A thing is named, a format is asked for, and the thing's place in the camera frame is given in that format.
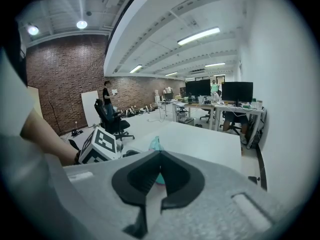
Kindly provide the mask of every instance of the ceiling light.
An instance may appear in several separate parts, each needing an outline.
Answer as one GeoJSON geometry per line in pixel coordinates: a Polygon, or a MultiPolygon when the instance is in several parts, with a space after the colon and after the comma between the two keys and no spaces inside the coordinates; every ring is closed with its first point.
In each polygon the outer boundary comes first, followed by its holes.
{"type": "Polygon", "coordinates": [[[226,65],[226,63],[216,63],[216,64],[210,64],[210,65],[205,65],[205,67],[213,67],[213,66],[222,66],[222,65],[226,65]]]}
{"type": "Polygon", "coordinates": [[[80,21],[77,22],[76,26],[77,26],[78,29],[83,30],[88,26],[88,23],[86,21],[84,21],[84,20],[80,20],[80,21]]]}
{"type": "Polygon", "coordinates": [[[27,30],[28,30],[28,33],[32,36],[35,36],[36,34],[39,33],[39,29],[36,26],[29,26],[27,30]]]}
{"type": "Polygon", "coordinates": [[[174,74],[178,74],[178,72],[174,72],[174,73],[171,73],[171,74],[166,74],[165,76],[171,76],[171,75],[174,75],[174,74]]]}
{"type": "Polygon", "coordinates": [[[186,43],[189,43],[191,41],[194,41],[194,40],[197,40],[199,38],[203,38],[203,37],[206,37],[206,36],[209,36],[209,35],[212,35],[212,34],[216,34],[216,33],[219,33],[219,32],[220,32],[220,29],[218,27],[210,28],[210,29],[201,31],[199,33],[193,34],[191,36],[188,36],[186,38],[183,38],[183,39],[179,40],[178,41],[178,45],[182,46],[182,45],[184,45],[186,43]]]}
{"type": "Polygon", "coordinates": [[[134,73],[134,72],[136,72],[138,69],[140,69],[142,67],[142,65],[138,65],[138,66],[136,66],[134,69],[132,69],[131,71],[130,71],[130,73],[134,73]]]}

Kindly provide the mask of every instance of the white sleeve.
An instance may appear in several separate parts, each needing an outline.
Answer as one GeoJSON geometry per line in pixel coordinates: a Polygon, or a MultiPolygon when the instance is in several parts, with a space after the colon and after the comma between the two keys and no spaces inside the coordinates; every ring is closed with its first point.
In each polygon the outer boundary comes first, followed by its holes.
{"type": "Polygon", "coordinates": [[[2,48],[0,50],[0,134],[19,136],[33,107],[33,98],[2,48]]]}

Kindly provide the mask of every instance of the person in green shirt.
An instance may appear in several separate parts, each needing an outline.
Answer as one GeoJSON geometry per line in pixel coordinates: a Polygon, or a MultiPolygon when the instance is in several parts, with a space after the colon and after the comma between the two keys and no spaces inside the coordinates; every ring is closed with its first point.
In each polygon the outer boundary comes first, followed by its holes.
{"type": "Polygon", "coordinates": [[[212,85],[211,85],[211,93],[214,94],[219,90],[219,85],[216,84],[215,80],[212,80],[212,85]]]}

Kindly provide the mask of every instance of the white floor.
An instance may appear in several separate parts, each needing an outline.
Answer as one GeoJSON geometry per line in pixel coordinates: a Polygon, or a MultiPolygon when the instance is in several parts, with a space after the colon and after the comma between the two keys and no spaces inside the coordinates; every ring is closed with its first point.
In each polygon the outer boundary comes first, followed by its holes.
{"type": "MultiPolygon", "coordinates": [[[[209,123],[206,123],[207,118],[202,118],[200,120],[200,117],[207,115],[208,113],[200,108],[192,108],[191,109],[191,116],[195,118],[195,124],[201,124],[203,128],[208,129],[209,123]]],[[[220,125],[223,124],[224,118],[222,116],[220,117],[220,125]]],[[[172,114],[172,105],[166,106],[166,116],[165,116],[165,106],[162,105],[161,108],[161,118],[159,110],[157,109],[154,112],[145,113],[142,115],[136,115],[129,118],[124,118],[129,124],[130,127],[127,129],[130,135],[134,135],[135,139],[139,139],[156,129],[163,127],[167,125],[168,123],[172,122],[173,120],[173,114],[172,114]]],[[[61,136],[63,140],[72,139],[75,141],[76,145],[82,149],[83,144],[85,143],[85,140],[88,138],[90,133],[93,131],[93,128],[83,128],[83,133],[76,137],[71,137],[71,134],[68,133],[64,136],[61,136]]],[[[124,148],[126,148],[126,144],[129,144],[131,142],[134,142],[131,137],[123,138],[122,142],[124,145],[124,148]]],[[[241,172],[245,176],[254,176],[256,178],[260,177],[260,170],[259,170],[259,163],[258,158],[256,154],[255,149],[247,149],[244,145],[242,146],[243,155],[241,157],[241,172]]]]}

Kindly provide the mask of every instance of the brick wall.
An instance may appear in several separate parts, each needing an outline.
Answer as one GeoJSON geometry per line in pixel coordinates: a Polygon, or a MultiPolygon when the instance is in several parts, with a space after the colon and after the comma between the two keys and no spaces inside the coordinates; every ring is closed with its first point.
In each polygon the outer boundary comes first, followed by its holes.
{"type": "Polygon", "coordinates": [[[110,80],[111,89],[118,90],[112,104],[120,109],[152,103],[154,90],[159,90],[161,95],[164,87],[170,86],[173,93],[178,94],[180,87],[185,86],[184,81],[173,79],[104,77],[105,48],[104,36],[78,35],[54,39],[27,49],[28,85],[39,89],[43,118],[56,133],[59,134],[60,130],[61,133],[71,131],[75,128],[75,121],[78,127],[87,125],[81,93],[97,90],[102,99],[105,80],[110,80]]]}

